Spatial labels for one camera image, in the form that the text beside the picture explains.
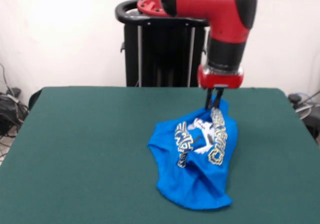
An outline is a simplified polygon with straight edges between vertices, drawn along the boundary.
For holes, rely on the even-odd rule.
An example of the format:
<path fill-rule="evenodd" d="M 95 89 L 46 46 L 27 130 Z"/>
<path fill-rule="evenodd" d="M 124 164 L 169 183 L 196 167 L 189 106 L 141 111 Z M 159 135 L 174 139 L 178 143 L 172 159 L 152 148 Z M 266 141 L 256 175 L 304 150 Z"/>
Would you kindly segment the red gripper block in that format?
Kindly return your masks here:
<path fill-rule="evenodd" d="M 199 65 L 197 71 L 198 85 L 203 89 L 207 89 L 205 108 L 210 109 L 211 105 L 213 108 L 219 108 L 224 88 L 239 88 L 243 79 L 244 71 L 242 67 L 239 67 L 235 73 L 218 73 L 214 72 L 209 65 Z M 214 88 L 217 88 L 217 93 L 212 104 L 212 93 Z"/>

